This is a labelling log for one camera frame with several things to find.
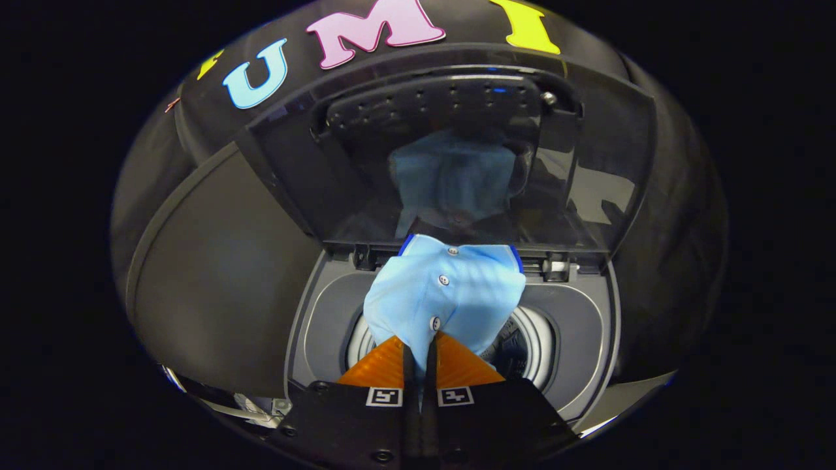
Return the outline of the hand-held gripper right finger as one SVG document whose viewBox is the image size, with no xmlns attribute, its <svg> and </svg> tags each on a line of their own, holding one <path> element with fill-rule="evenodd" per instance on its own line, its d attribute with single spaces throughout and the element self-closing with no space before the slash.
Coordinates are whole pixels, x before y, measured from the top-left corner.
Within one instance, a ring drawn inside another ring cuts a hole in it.
<svg viewBox="0 0 836 470">
<path fill-rule="evenodd" d="M 534 467 L 579 435 L 525 378 L 505 378 L 451 334 L 427 361 L 423 435 L 441 467 Z"/>
</svg>

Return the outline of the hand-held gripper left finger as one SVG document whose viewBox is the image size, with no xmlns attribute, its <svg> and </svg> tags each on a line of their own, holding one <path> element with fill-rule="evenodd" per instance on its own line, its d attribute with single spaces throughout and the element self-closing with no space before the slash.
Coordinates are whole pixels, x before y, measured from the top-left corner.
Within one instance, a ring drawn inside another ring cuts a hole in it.
<svg viewBox="0 0 836 470">
<path fill-rule="evenodd" d="M 272 446 L 308 467 L 402 467 L 419 413 L 410 348 L 391 337 L 337 381 L 292 399 Z"/>
</svg>

